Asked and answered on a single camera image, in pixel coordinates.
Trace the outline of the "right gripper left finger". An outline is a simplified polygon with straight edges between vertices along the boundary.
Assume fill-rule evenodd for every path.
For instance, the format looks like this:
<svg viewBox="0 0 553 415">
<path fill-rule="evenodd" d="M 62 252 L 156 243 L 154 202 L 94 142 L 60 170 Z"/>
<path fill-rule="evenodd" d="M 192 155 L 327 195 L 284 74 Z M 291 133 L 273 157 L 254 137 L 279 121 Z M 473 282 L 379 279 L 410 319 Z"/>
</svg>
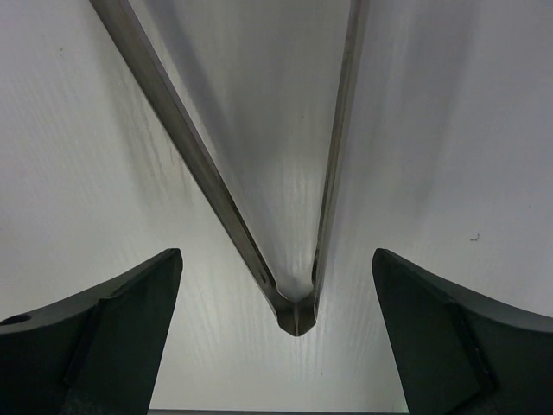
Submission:
<svg viewBox="0 0 553 415">
<path fill-rule="evenodd" d="M 182 273 L 177 248 L 1 322 L 3 414 L 145 414 Z"/>
</svg>

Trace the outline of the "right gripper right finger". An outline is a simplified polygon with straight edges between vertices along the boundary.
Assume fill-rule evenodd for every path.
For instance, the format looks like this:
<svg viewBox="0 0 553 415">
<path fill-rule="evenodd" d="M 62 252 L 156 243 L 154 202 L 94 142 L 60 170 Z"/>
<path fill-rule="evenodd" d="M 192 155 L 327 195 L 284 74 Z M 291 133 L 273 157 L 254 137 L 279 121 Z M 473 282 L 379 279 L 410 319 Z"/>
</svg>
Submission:
<svg viewBox="0 0 553 415">
<path fill-rule="evenodd" d="M 387 249 L 372 275 L 411 414 L 550 414 L 552 320 Z"/>
</svg>

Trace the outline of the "metal tongs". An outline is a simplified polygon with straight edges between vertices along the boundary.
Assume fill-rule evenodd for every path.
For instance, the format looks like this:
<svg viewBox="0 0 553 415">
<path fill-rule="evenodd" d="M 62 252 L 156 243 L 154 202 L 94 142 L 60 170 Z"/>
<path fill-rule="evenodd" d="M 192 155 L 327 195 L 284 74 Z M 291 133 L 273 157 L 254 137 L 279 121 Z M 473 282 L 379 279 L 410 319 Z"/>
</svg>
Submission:
<svg viewBox="0 0 553 415">
<path fill-rule="evenodd" d="M 367 1 L 93 8 L 271 307 L 316 324 Z"/>
</svg>

